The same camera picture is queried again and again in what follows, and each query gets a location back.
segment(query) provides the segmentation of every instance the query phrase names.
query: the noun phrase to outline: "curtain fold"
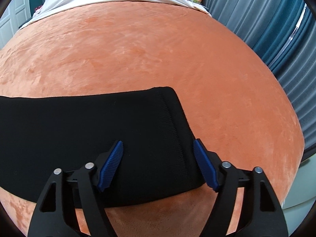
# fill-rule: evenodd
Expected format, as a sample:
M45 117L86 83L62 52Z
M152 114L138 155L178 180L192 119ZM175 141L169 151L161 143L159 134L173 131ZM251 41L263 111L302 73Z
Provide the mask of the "curtain fold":
M306 17L276 73L299 118L305 149L316 143L316 21L309 10Z
M251 48L268 27L281 0L204 0L213 18Z
M265 64L269 65L287 42L304 5L303 0L281 0L270 24L252 47Z
M283 53L276 59L272 65L269 65L270 70L274 75L278 75L279 72L286 68L285 64L289 57L293 56L294 51L300 45L301 39L304 37L306 31L308 30L307 26L312 22L313 17L311 11L307 8L300 24L299 28L296 28L294 33L295 35L290 36L293 38L288 46L284 49Z

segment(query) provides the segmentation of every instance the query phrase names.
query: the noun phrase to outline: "metal pin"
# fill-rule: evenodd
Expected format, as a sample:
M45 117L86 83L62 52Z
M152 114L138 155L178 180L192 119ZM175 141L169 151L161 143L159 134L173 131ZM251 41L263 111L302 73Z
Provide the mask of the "metal pin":
M263 172L262 168L257 166L255 167L255 171L258 173L258 174L261 174Z
M84 167L85 167L86 169L91 169L91 168L94 167L94 163L89 162L89 163L87 163Z
M224 161L224 162L222 163L222 166L223 166L224 168L230 168L230 167L232 166L232 164L230 164L228 161Z
M55 175L59 175L61 172L62 172L62 170L60 168L57 168L54 170Z

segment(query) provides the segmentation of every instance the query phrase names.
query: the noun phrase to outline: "white door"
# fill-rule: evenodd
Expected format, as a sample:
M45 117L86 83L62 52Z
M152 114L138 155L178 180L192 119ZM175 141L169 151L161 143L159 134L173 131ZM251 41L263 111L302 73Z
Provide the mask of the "white door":
M12 0L0 18L0 49L14 36L19 26L31 17L29 0Z

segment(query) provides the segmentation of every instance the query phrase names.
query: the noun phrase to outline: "orange plush cushion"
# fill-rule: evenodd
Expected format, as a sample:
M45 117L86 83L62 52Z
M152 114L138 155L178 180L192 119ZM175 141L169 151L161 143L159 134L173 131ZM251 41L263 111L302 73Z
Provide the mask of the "orange plush cushion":
M0 80L9 97L170 86L208 150L238 168L261 166L280 201L304 149L295 111L267 66L215 19L180 6L108 2L47 17L0 51ZM0 192L0 200L8 198Z

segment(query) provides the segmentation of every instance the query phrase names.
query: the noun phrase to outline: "black clamp frame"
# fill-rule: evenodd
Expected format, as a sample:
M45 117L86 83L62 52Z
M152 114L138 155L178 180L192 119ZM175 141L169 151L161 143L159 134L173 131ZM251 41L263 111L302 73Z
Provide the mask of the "black clamp frame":
M229 237L288 237L285 218L276 194L260 167L252 171L236 169L221 161L196 139L194 154L207 185L218 192L213 210L200 237L226 236L235 205L237 188L244 188L244 199L237 231ZM73 201L78 188L83 213L92 237L117 237L100 200L123 155L123 144L116 141L110 152L94 163L63 172L55 169L35 207L29 237L88 237L79 229Z

